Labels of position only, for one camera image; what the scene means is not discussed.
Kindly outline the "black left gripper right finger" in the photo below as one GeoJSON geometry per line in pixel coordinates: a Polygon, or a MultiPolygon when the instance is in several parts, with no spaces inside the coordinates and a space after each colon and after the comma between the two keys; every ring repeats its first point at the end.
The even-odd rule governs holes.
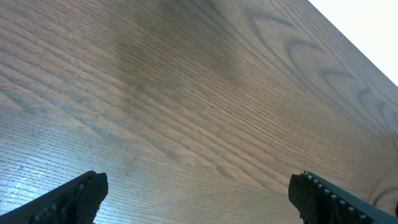
{"type": "Polygon", "coordinates": [[[290,178],[288,196],[308,224],[397,224],[397,217],[303,171],[290,178]]]}

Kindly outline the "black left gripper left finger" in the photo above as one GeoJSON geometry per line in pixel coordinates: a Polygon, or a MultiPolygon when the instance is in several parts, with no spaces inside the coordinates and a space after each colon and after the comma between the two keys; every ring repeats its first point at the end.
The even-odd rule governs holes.
{"type": "Polygon", "coordinates": [[[93,224],[107,194],[106,173],[91,170],[1,215],[1,223],[93,224]]]}

